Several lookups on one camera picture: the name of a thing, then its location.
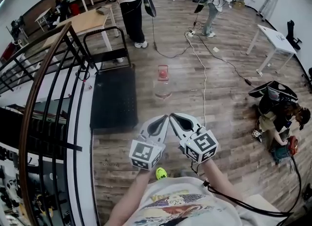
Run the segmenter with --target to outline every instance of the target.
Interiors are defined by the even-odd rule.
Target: black pants
[[[123,2],[120,4],[120,8],[130,39],[134,42],[143,43],[145,37],[142,31],[141,0]]]

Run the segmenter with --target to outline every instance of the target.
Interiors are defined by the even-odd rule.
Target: neon yellow shoe
[[[156,176],[157,180],[160,180],[160,179],[163,179],[165,177],[168,177],[167,172],[162,167],[159,167],[159,168],[156,169],[155,176]]]

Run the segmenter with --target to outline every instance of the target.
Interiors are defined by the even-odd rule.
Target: metal railing
[[[23,67],[23,66],[21,66],[22,65],[21,62],[17,63],[16,58],[18,56],[27,52],[30,48],[32,48],[33,46],[42,42],[43,40],[47,39],[48,37],[53,36],[57,33],[59,33],[59,36],[54,41],[54,43],[51,45],[51,47],[50,47],[48,53],[46,54],[46,56],[44,57],[44,59],[39,61],[39,62],[41,62],[40,68],[38,68],[35,71],[28,72],[27,68],[29,66]],[[62,53],[64,53],[62,59],[57,61],[57,62],[51,63],[52,58],[55,55],[60,54],[60,52],[57,52],[57,50],[62,43],[65,43],[67,45],[67,48],[65,50],[61,51]],[[46,48],[39,50],[35,54],[38,54],[38,53],[42,52],[43,50],[46,50]],[[72,55],[73,55],[72,57],[67,57],[69,52],[72,53]],[[71,61],[70,65],[64,66],[64,63],[69,61],[69,60]],[[56,152],[59,150],[59,148],[62,148],[63,156],[64,156],[64,158],[63,158],[63,163],[64,163],[63,164],[63,174],[64,174],[64,182],[65,182],[64,186],[65,186],[66,199],[67,199],[68,204],[69,204],[71,225],[75,225],[75,221],[74,221],[74,218],[72,216],[71,206],[69,203],[69,201],[70,201],[69,200],[69,188],[68,188],[68,183],[67,183],[67,149],[72,149],[74,152],[74,179],[75,179],[74,181],[75,181],[75,189],[78,189],[77,188],[77,173],[76,173],[75,160],[76,160],[77,151],[82,151],[82,148],[77,146],[79,107],[78,107],[78,112],[77,112],[77,116],[76,116],[75,136],[74,136],[74,143],[73,144],[67,143],[68,131],[69,131],[69,120],[70,120],[73,100],[74,100],[74,96],[75,96],[75,91],[76,91],[76,87],[77,87],[77,83],[78,83],[78,79],[79,79],[79,74],[81,73],[82,69],[86,69],[86,71],[87,71],[89,69],[89,67],[93,68],[94,65],[90,61],[88,54],[86,53],[81,42],[79,41],[79,39],[78,39],[74,29],[72,28],[70,22],[64,26],[57,27],[56,29],[45,33],[40,38],[36,39],[35,41],[31,42],[30,44],[28,44],[27,46],[25,46],[24,48],[22,48],[21,50],[16,52],[6,64],[4,64],[2,67],[0,67],[0,71],[3,70],[4,67],[7,66],[12,61],[14,61],[16,63],[15,67],[19,67],[19,70],[24,72],[24,77],[26,77],[26,76],[29,77],[29,79],[26,81],[33,80],[33,84],[32,84],[31,90],[29,92],[29,96],[28,96],[27,103],[26,103],[25,110],[24,110],[24,115],[23,115],[23,119],[22,119],[21,130],[20,130],[20,137],[19,137],[19,140],[20,140],[19,141],[19,180],[20,180],[21,194],[22,194],[24,205],[25,205],[25,209],[26,209],[28,218],[30,220],[30,223],[34,226],[38,226],[39,222],[35,216],[35,211],[34,211],[34,207],[33,207],[33,203],[32,203],[34,198],[31,197],[32,194],[29,192],[29,177],[28,177],[28,168],[27,168],[27,154],[28,154],[27,144],[30,143],[30,138],[31,138],[31,135],[29,133],[29,131],[31,129],[30,123],[31,123],[32,114],[34,111],[35,102],[36,102],[37,96],[39,94],[40,86],[43,82],[43,79],[44,79],[45,75],[47,74],[49,67],[52,65],[58,64],[57,69],[55,71],[53,71],[53,72],[55,72],[55,75],[53,77],[53,81],[52,81],[52,84],[51,84],[51,87],[50,87],[50,90],[48,93],[48,97],[47,97],[47,100],[45,103],[43,116],[42,116],[42,124],[40,125],[39,131],[36,135],[36,138],[39,141],[38,152],[39,152],[40,192],[42,195],[42,205],[44,207],[45,216],[47,217],[49,224],[52,226],[53,222],[52,222],[50,212],[49,212],[48,201],[47,201],[46,196],[45,196],[46,187],[44,184],[44,177],[43,177],[43,157],[44,156],[42,153],[42,148],[43,148],[45,142],[48,142],[49,144],[52,145],[53,190],[54,190],[54,197],[55,197],[57,211],[58,211],[58,214],[61,218],[62,224],[65,226],[65,221],[64,221],[64,217],[63,217],[63,213],[62,213],[62,209],[61,209],[61,202],[59,199],[59,189],[58,189],[58,183],[57,183],[57,180],[58,180],[58,178],[57,178],[57,165],[56,165]],[[66,87],[68,85],[68,81],[70,79],[72,69],[75,66],[79,66],[79,68],[78,68],[78,72],[76,74],[76,78],[75,78],[75,81],[73,84],[72,93],[70,95],[66,125],[64,127],[65,132],[62,133],[60,136],[59,127],[57,125],[58,125],[59,120],[60,120],[61,108],[62,108],[64,96],[65,96]],[[59,76],[60,72],[64,69],[68,69],[68,71],[67,71],[67,75],[66,75],[66,78],[64,80],[63,87],[61,89],[61,93],[60,93],[60,97],[59,97],[59,102],[58,102],[58,107],[57,107],[57,112],[56,112],[56,118],[55,118],[56,126],[52,130],[52,132],[50,132],[50,135],[45,135],[45,131],[47,131],[46,130],[47,124],[48,124],[47,116],[48,116],[48,111],[49,111],[49,106],[50,106],[52,94],[53,94],[53,91],[55,89],[58,76]],[[16,82],[16,80],[14,80],[12,82],[8,82],[7,80],[8,79],[5,79],[5,80],[2,79],[0,82],[2,82],[2,84],[4,84],[4,86],[7,89],[13,90],[13,88],[15,86],[17,86],[17,83],[13,84],[14,82]],[[80,104],[81,104],[81,97],[82,97],[82,93],[80,93],[78,106],[80,106]],[[77,200],[80,220],[81,220],[82,225],[84,225],[82,214],[81,214],[81,208],[80,208],[80,204],[79,204],[79,196],[76,196],[76,200]]]

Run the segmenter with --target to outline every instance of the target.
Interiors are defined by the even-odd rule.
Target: black platform cart
[[[123,48],[91,55],[86,39],[103,31],[118,29],[121,33]],[[110,27],[87,33],[83,43],[94,63],[114,61],[124,57],[126,64],[110,68],[96,69],[96,80],[91,108],[91,129],[122,130],[133,128],[138,123],[135,65],[131,64],[123,30]]]

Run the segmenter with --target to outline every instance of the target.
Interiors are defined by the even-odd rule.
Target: person
[[[271,130],[276,142],[282,146],[286,145],[288,141],[287,139],[282,140],[280,133],[285,130],[289,131],[293,120],[299,123],[300,130],[302,130],[311,117],[309,109],[301,107],[298,103],[291,101],[274,102],[268,94],[262,97],[258,110],[261,116],[257,123],[256,130],[260,132],[257,139],[262,142],[262,133]]]
[[[212,159],[202,163],[210,185],[242,200]],[[106,226],[275,226],[282,219],[258,215],[215,197],[199,178],[170,178],[163,168],[157,181],[148,184],[153,171],[140,170],[122,199],[113,208]]]
[[[135,43],[136,48],[146,48],[147,41],[145,40],[142,31],[142,0],[118,0],[120,3],[123,22],[126,27],[127,34]]]
[[[208,0],[208,7],[209,7],[209,17],[207,19],[206,24],[202,29],[202,35],[213,38],[215,33],[212,30],[212,23],[216,16],[222,12],[223,2],[232,2],[233,0]]]

